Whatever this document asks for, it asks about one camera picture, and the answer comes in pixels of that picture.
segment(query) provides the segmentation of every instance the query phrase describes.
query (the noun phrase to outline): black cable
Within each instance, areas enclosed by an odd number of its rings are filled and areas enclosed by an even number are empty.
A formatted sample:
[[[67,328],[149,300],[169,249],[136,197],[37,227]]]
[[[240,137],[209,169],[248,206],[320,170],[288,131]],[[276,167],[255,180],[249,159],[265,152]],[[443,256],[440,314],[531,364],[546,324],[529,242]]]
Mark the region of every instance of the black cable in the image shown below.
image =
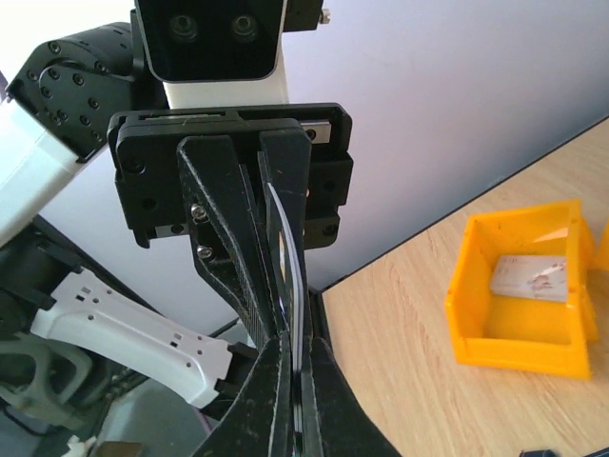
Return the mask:
[[[7,416],[7,419],[9,419],[11,422],[13,422],[16,426],[18,426],[19,428],[24,430],[26,433],[29,433],[30,435],[36,436],[38,438],[45,438],[47,436],[54,435],[55,433],[58,433],[62,429],[61,427],[50,427],[49,430],[47,430],[47,431],[36,431],[33,428],[26,426],[23,422],[21,422],[19,419],[17,419],[15,416],[13,416],[9,412],[9,406],[2,407],[2,412],[4,413],[5,416]]]

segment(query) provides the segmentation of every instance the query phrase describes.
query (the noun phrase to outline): yellow object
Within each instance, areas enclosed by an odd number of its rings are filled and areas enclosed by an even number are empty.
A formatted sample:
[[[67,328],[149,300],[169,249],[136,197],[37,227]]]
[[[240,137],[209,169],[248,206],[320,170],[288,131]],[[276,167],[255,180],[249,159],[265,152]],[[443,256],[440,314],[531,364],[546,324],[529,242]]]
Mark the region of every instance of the yellow object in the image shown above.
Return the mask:
[[[564,255],[566,303],[492,294],[504,254]],[[590,378],[587,341],[599,332],[586,280],[600,256],[579,200],[471,216],[445,301],[457,361]]]

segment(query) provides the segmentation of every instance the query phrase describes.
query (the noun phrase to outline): wooden tabletop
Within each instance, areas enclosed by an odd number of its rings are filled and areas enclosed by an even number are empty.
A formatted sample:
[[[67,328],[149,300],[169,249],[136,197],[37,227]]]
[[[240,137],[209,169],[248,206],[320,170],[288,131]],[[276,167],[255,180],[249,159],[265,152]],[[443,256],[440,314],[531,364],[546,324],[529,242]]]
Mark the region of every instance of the wooden tabletop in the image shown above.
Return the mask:
[[[469,215],[572,198],[598,241],[609,217],[609,121],[324,294],[338,363],[403,455],[517,457],[551,448],[580,457],[609,447],[609,275],[593,272],[588,283],[600,331],[589,346],[592,381],[460,366],[443,308]]]

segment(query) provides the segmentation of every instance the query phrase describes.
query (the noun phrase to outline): yellow bin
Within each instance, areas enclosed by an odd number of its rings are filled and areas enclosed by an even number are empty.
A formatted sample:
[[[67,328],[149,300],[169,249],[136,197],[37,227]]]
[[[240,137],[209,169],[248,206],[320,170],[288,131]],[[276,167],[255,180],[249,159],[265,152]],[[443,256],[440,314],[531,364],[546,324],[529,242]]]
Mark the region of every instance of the yellow bin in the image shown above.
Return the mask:
[[[564,255],[566,303],[492,294],[504,254]],[[578,200],[471,216],[445,301],[457,361],[590,378],[587,341],[599,338],[586,289],[594,262]]]

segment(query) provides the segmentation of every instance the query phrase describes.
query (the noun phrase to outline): orange plastic container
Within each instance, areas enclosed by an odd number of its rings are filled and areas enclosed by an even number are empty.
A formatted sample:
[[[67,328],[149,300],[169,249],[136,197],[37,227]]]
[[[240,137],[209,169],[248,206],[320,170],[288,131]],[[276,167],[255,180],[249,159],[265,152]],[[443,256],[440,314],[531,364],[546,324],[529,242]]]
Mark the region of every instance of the orange plastic container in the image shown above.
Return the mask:
[[[504,254],[564,255],[566,303],[492,294]],[[599,333],[586,278],[597,263],[578,200],[470,217],[445,301],[457,361],[589,378],[587,341]]]

